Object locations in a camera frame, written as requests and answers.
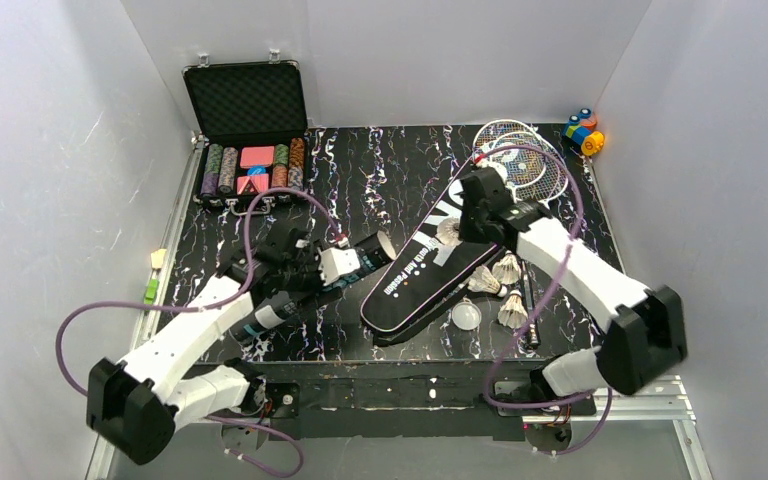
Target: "shuttlecock cork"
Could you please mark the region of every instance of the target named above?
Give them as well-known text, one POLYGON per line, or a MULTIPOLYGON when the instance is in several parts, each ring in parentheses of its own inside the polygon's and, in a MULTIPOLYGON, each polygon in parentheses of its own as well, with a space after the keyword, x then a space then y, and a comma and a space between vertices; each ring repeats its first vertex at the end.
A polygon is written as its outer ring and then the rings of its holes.
POLYGON ((461 244, 460 221, 449 217, 437 225, 437 240, 447 247, 456 247, 461 244))
POLYGON ((492 293, 499 297, 504 297, 508 293, 508 289, 504 285, 496 280, 496 277, 490 273, 490 269, 484 265, 479 265, 478 268, 472 272, 467 281, 466 288, 470 292, 483 292, 492 293))
POLYGON ((522 306, 522 294, 519 290, 511 290, 511 294, 499 310, 497 318, 499 323, 513 329, 521 327, 528 320, 528 315, 522 306))
POLYGON ((500 281, 502 285, 510 285, 522 275, 522 270, 519 268, 519 260, 513 253, 508 253, 504 258, 496 262, 493 265, 493 276, 496 280, 500 281))

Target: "toy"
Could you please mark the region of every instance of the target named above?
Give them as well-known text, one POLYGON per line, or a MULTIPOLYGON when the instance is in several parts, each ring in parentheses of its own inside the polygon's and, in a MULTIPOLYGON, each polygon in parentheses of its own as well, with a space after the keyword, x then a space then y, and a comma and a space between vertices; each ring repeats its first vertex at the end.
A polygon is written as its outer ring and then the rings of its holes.
POLYGON ((596 130, 596 115, 589 108, 582 108, 578 115, 570 115, 564 126, 564 136, 581 147, 581 153, 590 156, 605 146, 605 135, 596 130))

